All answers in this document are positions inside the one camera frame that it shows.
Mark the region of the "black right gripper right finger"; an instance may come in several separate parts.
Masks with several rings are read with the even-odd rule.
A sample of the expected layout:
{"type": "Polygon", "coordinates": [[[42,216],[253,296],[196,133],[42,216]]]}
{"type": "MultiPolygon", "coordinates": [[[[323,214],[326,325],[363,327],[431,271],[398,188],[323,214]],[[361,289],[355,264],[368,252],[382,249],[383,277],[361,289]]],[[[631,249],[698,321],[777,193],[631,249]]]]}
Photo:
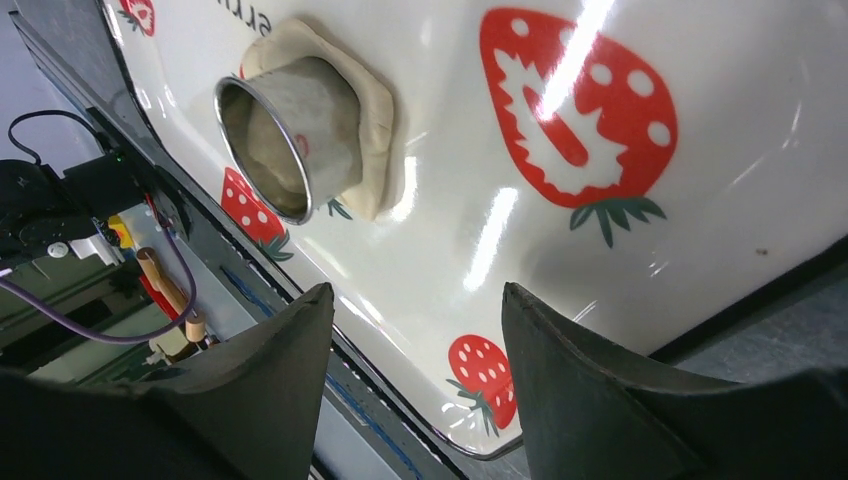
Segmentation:
{"type": "Polygon", "coordinates": [[[847,372],[762,383],[680,370],[556,312],[516,283],[502,331],[535,479],[843,479],[847,372]]]}

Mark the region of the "white strawberry print tray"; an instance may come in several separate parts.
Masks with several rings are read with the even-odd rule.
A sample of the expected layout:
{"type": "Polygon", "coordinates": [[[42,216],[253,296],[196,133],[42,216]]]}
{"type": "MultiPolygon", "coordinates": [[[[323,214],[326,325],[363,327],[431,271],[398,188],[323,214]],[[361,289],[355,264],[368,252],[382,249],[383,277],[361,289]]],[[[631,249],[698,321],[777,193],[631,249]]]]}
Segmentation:
{"type": "Polygon", "coordinates": [[[653,352],[847,235],[843,1],[107,1],[158,143],[458,450],[520,437],[503,286],[653,352]],[[382,80],[385,195],[287,226],[216,85],[298,19],[382,80]]]}

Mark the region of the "beige dough piece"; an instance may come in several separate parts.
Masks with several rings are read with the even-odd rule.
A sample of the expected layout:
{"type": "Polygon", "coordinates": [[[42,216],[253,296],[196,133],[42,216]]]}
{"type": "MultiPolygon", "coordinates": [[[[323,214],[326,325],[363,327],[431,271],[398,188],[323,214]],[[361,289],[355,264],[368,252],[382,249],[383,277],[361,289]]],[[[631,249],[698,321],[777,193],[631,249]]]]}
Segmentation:
{"type": "Polygon", "coordinates": [[[340,200],[364,221],[374,221],[382,209],[394,126],[392,94],[351,48],[321,28],[288,18],[270,34],[253,41],[241,58],[247,78],[316,57],[328,62],[352,87],[360,104],[358,135],[362,179],[343,190],[340,200]]]}

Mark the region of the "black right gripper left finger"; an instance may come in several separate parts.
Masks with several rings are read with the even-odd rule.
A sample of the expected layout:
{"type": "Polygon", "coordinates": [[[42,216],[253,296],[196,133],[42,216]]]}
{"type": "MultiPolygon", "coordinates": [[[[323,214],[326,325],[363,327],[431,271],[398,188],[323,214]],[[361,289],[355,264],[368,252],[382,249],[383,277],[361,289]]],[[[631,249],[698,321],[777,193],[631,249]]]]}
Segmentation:
{"type": "Polygon", "coordinates": [[[1,376],[5,479],[304,479],[328,366],[334,292],[137,382],[1,376]]]}

